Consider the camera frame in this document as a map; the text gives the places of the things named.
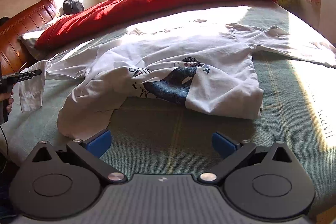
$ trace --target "blue gripper pad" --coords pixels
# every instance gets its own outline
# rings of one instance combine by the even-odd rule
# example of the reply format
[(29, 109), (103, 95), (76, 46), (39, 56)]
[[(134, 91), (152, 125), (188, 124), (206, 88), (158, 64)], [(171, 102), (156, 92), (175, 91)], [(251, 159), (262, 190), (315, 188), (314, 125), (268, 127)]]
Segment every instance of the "blue gripper pad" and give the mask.
[(215, 132), (212, 134), (212, 147), (225, 159), (240, 148), (240, 143), (221, 133)]
[(111, 146), (112, 135), (110, 130), (103, 130), (87, 139), (84, 148), (94, 156), (100, 158)]

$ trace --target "bed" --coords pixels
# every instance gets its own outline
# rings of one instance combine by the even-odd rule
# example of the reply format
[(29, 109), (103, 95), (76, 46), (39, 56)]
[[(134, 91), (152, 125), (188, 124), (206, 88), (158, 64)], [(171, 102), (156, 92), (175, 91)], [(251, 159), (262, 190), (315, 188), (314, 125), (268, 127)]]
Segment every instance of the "bed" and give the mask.
[[(47, 23), (54, 15), (52, 5), (43, 0), (0, 28), (3, 74), (34, 63), (16, 37)], [(320, 36), (271, 1), (203, 4), (160, 12), (113, 27), (93, 39), (86, 37), (50, 52), (48, 59), (57, 62), (65, 55), (76, 54), (100, 43), (100, 37), (113, 39), (153, 25), (173, 25), (178, 18), (191, 15), (200, 20), (210, 20), (217, 15), (213, 21), (221, 18), (221, 22), (237, 22), (263, 29), (276, 25), (288, 32)], [(261, 119), (252, 121), (205, 115), (163, 100), (130, 97), (111, 116), (108, 128), (114, 141), (101, 159), (127, 176), (132, 173), (192, 173), (198, 176), (221, 160), (211, 147), (211, 134), (215, 131), (237, 141), (248, 139), (257, 145), (270, 146), (276, 140), (284, 140), (316, 187), (310, 214), (315, 216), (330, 208), (336, 202), (336, 124), (333, 119), (336, 96), (332, 88), (336, 70), (270, 52), (253, 55), (253, 63), (260, 88), (264, 90)], [(67, 95), (80, 82), (46, 80), (43, 107), (25, 113), (21, 113), (17, 86), (14, 87), (13, 111), (3, 125), (11, 161), (20, 165), (40, 140), (49, 140), (53, 145), (69, 140), (58, 133), (56, 121)], [(5, 147), (1, 141), (4, 154)]]

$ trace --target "silver bolt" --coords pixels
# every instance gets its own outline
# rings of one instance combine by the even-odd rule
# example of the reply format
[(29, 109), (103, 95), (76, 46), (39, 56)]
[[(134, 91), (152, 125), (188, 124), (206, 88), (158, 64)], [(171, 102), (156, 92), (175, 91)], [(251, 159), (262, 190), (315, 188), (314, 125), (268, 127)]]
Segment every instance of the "silver bolt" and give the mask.
[(125, 175), (119, 172), (114, 172), (108, 175), (108, 179), (112, 181), (120, 181), (125, 178)]
[(217, 179), (217, 176), (214, 173), (203, 173), (199, 177), (204, 181), (214, 181)]

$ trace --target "wooden headboard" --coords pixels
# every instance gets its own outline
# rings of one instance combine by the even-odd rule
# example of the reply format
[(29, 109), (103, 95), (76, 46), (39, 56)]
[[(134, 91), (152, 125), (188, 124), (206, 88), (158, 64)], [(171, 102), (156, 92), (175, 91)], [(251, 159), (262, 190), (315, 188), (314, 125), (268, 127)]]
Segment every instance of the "wooden headboard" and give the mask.
[(48, 0), (41, 0), (0, 26), (0, 61), (2, 75), (29, 67), (36, 60), (17, 39), (20, 34), (40, 27), (54, 18), (56, 10)]

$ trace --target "mattress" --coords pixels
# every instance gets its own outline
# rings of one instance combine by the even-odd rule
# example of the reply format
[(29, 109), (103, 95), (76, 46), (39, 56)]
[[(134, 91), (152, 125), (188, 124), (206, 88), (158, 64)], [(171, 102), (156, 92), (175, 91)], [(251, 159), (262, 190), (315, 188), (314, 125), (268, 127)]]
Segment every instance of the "mattress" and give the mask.
[[(289, 33), (320, 36), (306, 23), (272, 2), (251, 1), (198, 5), (151, 15), (114, 27), (53, 52), (57, 62), (89, 47), (127, 33), (150, 31), (152, 26), (173, 28), (189, 13), (215, 15), (214, 24), (237, 22), (266, 29), (278, 26)], [(220, 131), (232, 139), (249, 139), (257, 145), (283, 140), (294, 152), (316, 188), (310, 213), (316, 215), (336, 203), (336, 135), (333, 94), (336, 70), (270, 52), (253, 55), (260, 88), (264, 90), (260, 120), (205, 115), (156, 99), (128, 98), (111, 116), (108, 128), (114, 137), (102, 160), (124, 172), (191, 173), (195, 177), (221, 159), (211, 147), (211, 134)], [(41, 109), (21, 113), (17, 87), (15, 105), (3, 125), (9, 141), (9, 157), (20, 164), (39, 140), (53, 145), (69, 139), (57, 131), (58, 111), (80, 80), (46, 80)]]

